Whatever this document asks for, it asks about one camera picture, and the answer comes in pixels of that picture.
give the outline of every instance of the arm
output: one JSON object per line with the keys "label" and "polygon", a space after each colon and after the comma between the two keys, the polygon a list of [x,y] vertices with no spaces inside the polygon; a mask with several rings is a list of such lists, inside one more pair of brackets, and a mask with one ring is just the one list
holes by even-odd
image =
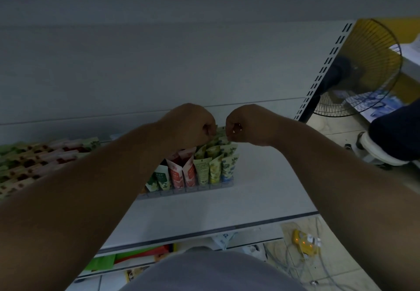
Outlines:
{"label": "arm", "polygon": [[182,105],[0,204],[1,289],[66,289],[159,163],[215,133],[207,110]]}
{"label": "arm", "polygon": [[420,285],[420,196],[309,126],[257,105],[226,120],[231,140],[283,153],[324,220],[382,290]]}

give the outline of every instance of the forearm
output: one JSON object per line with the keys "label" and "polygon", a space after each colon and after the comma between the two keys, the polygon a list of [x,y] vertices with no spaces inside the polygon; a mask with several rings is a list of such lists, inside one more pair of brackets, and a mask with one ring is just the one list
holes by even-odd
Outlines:
{"label": "forearm", "polygon": [[167,130],[144,125],[0,204],[2,287],[65,289],[173,150]]}
{"label": "forearm", "polygon": [[419,196],[307,125],[279,118],[278,127],[273,146],[355,260],[383,290],[417,287]]}

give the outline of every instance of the electric fan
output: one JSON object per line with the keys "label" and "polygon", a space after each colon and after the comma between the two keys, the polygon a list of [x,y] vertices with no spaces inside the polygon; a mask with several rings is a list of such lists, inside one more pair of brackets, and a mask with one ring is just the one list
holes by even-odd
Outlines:
{"label": "electric fan", "polygon": [[358,20],[300,121],[312,113],[343,117],[375,106],[395,85],[401,66],[394,34],[374,19]]}

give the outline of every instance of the gray shirt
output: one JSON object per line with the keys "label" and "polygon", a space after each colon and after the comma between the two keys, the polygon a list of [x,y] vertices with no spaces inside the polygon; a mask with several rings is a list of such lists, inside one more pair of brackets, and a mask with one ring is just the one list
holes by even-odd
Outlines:
{"label": "gray shirt", "polygon": [[121,291],[305,291],[268,263],[233,251],[197,251],[168,257]]}

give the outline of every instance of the hand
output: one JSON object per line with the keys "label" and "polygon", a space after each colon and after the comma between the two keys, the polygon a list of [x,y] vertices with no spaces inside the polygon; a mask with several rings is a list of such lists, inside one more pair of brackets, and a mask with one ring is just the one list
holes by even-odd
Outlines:
{"label": "hand", "polygon": [[213,115],[200,105],[182,104],[159,120],[171,132],[178,150],[198,146],[216,135]]}
{"label": "hand", "polygon": [[271,146],[279,137],[282,119],[285,118],[259,105],[243,105],[227,117],[226,135],[234,142]]}

